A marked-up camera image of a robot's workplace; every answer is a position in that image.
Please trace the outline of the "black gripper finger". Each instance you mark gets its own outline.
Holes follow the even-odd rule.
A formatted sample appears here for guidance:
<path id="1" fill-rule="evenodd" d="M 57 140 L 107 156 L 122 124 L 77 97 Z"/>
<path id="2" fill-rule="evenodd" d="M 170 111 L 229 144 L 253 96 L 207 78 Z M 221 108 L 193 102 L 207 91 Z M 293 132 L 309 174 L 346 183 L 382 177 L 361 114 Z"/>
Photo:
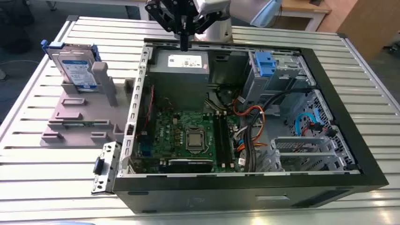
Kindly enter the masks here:
<path id="1" fill-rule="evenodd" d="M 185 52 L 185 19 L 186 16 L 174 15 L 165 7 L 161 0 L 149 0 L 146 10 L 167 32 L 178 35 L 181 50 Z"/>
<path id="2" fill-rule="evenodd" d="M 195 14 L 191 13 L 186 18 L 186 26 L 185 26 L 185 51 L 189 51 L 191 47 L 190 36 L 195 34 L 202 34 L 206 29 L 222 18 L 222 12 L 214 12 L 207 14 L 199 20 L 194 20 Z"/>

